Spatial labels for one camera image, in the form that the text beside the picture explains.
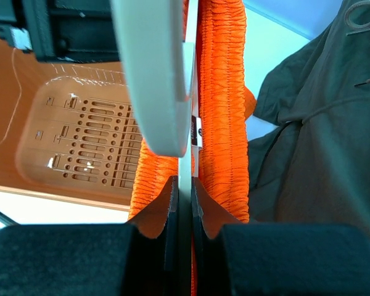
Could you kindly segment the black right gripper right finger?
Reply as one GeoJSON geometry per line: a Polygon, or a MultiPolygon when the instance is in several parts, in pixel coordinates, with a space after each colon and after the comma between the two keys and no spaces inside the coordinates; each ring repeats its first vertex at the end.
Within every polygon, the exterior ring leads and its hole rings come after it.
{"type": "Polygon", "coordinates": [[[241,223],[192,181],[198,295],[370,295],[370,241],[342,224],[241,223]]]}

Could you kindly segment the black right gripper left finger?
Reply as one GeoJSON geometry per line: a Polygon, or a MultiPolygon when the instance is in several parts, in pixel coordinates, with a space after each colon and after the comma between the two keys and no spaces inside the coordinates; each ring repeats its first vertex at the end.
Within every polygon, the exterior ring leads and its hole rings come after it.
{"type": "Polygon", "coordinates": [[[177,182],[126,223],[0,230],[0,295],[178,295],[177,182]]]}

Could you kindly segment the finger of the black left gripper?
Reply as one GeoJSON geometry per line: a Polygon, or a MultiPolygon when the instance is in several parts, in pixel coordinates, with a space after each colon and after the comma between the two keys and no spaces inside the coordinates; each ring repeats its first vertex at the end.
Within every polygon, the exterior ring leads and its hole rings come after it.
{"type": "Polygon", "coordinates": [[[117,62],[109,1],[0,1],[0,39],[39,62],[117,62]]]}

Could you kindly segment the beige hanger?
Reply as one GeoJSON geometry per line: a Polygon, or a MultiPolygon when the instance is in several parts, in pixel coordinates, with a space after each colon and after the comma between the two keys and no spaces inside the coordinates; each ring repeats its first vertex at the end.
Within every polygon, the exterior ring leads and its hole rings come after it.
{"type": "Polygon", "coordinates": [[[191,144],[198,114],[196,39],[199,3],[112,1],[112,23],[136,121],[149,149],[178,159],[175,284],[191,294],[192,178],[198,173],[191,144]]]}

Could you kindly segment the bright orange shorts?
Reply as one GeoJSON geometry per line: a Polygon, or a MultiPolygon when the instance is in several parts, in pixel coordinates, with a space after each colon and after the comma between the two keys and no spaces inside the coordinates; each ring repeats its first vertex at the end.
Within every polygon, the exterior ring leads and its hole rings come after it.
{"type": "Polygon", "coordinates": [[[192,168],[210,197],[241,222],[249,216],[246,119],[256,100],[244,81],[242,1],[200,1],[197,76],[203,147],[192,168]]]}

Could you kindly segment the olive green shorts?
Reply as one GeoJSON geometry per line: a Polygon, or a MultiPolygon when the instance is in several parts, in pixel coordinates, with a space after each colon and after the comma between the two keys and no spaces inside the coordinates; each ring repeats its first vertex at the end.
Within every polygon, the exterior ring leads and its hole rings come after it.
{"type": "Polygon", "coordinates": [[[249,142],[249,215],[350,224],[370,238],[370,1],[344,1],[315,39],[270,71],[249,142]]]}

